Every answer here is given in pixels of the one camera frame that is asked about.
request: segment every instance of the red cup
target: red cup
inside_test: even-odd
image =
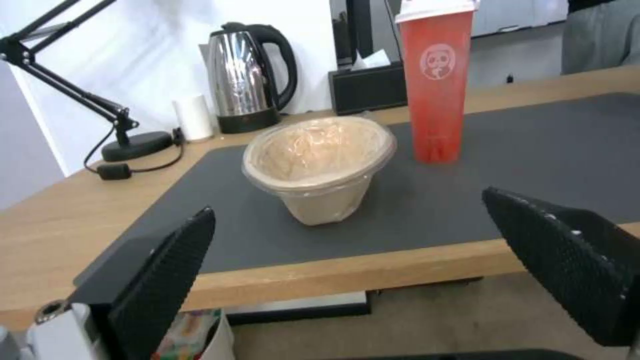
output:
[[[448,163],[460,155],[473,12],[399,23],[415,157]]]

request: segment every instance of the electric kettle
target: electric kettle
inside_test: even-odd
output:
[[[289,80],[278,94],[263,45],[278,46]],[[220,130],[245,133],[272,126],[298,86],[298,70],[287,39],[272,26],[229,22],[211,33],[205,59]]]

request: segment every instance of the black kettle handle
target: black kettle handle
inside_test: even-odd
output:
[[[287,82],[287,86],[285,86],[284,90],[282,90],[282,93],[278,94],[275,99],[276,107],[278,108],[278,110],[282,110],[289,103],[289,101],[291,101],[293,93],[296,91],[296,87],[298,86],[298,68],[296,66],[296,58],[293,56],[293,49],[291,49],[291,44],[289,43],[287,38],[285,38],[284,35],[273,26],[249,25],[248,27],[250,29],[249,31],[251,35],[260,46],[266,43],[277,45],[280,50],[280,54],[282,54],[284,62],[287,64],[289,81]],[[272,89],[274,93],[277,93],[275,79],[273,78],[273,70],[270,69],[270,72],[272,75],[271,81],[273,81]]]

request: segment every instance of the metal ring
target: metal ring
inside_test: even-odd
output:
[[[52,302],[41,307],[36,313],[35,322],[37,325],[53,320],[56,316],[63,314],[71,309],[71,305],[66,299],[53,300]]]

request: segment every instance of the black cable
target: black cable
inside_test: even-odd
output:
[[[387,8],[387,17],[389,17],[389,23],[391,24],[391,32],[394,34],[394,39],[396,40],[396,48],[398,50],[398,58],[400,62],[404,62],[402,59],[402,51],[400,50],[400,41],[398,41],[398,35],[396,34],[396,24],[393,20],[393,16],[391,15],[391,6],[389,5],[389,0],[385,0],[385,7]]]
[[[133,173],[138,173],[138,172],[151,172],[151,171],[156,171],[156,170],[161,170],[163,168],[168,168],[171,165],[177,163],[178,161],[180,161],[180,159],[182,159],[182,155],[184,154],[184,143],[180,143],[178,145],[180,147],[180,152],[178,153],[178,156],[176,156],[175,159],[169,161],[168,163],[164,164],[164,165],[159,165],[156,167],[150,167],[150,168],[132,168],[131,172]]]
[[[109,132],[107,133],[107,135],[104,136],[104,138],[102,138],[102,140],[100,140],[97,144],[95,144],[95,146],[93,147],[93,149],[91,149],[91,151],[86,155],[86,157],[84,158],[84,168],[89,170],[90,172],[93,172],[94,174],[98,174],[97,170],[91,168],[87,163],[89,162],[89,159],[93,156],[93,154],[95,153],[95,151],[102,145],[104,144],[105,141],[107,141],[107,139],[109,138],[109,136],[111,136],[111,134],[113,134],[113,131],[116,129],[115,126],[111,127],[111,130],[109,130]]]
[[[94,168],[90,167],[87,163],[89,162],[89,159],[93,156],[93,154],[95,153],[95,151],[102,145],[104,144],[105,141],[107,141],[107,139],[109,138],[109,136],[111,136],[111,134],[113,134],[113,131],[115,130],[115,126],[113,126],[111,128],[111,130],[109,130],[109,132],[107,133],[107,135],[104,136],[104,138],[102,138],[97,144],[95,144],[95,146],[91,149],[91,151],[89,151],[89,153],[86,155],[86,157],[84,158],[84,168],[89,170],[90,172],[93,172],[94,174],[98,174],[98,171],[95,170]],[[184,137],[182,135],[182,130],[178,127],[177,129],[173,130],[173,144],[176,145],[177,147],[180,147],[180,152],[178,153],[178,156],[175,157],[175,159],[169,161],[166,164],[162,164],[156,167],[150,167],[150,168],[132,168],[131,172],[132,173],[140,173],[140,172],[151,172],[151,171],[156,171],[156,170],[161,170],[164,168],[168,168],[171,165],[177,163],[178,161],[180,161],[180,159],[182,159],[182,156],[184,155]]]

